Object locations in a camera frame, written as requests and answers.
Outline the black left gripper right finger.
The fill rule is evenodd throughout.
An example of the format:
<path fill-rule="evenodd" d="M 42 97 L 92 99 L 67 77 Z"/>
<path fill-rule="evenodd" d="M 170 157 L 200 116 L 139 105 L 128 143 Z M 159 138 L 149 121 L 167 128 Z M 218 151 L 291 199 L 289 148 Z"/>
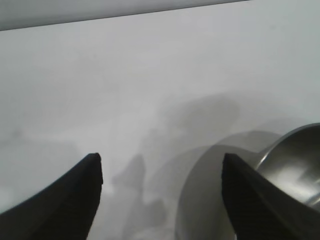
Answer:
<path fill-rule="evenodd" d="M 236 154 L 224 156 L 221 194 L 239 240 L 320 238 L 320 213 L 281 191 Z"/>

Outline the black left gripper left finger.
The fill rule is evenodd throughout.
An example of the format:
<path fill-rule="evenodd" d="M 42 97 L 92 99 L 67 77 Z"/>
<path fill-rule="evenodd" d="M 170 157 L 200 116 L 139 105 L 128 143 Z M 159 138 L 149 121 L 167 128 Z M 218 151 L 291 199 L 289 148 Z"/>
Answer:
<path fill-rule="evenodd" d="M 102 162 L 90 153 L 55 182 L 1 213 L 2 240 L 85 240 L 101 200 Z"/>

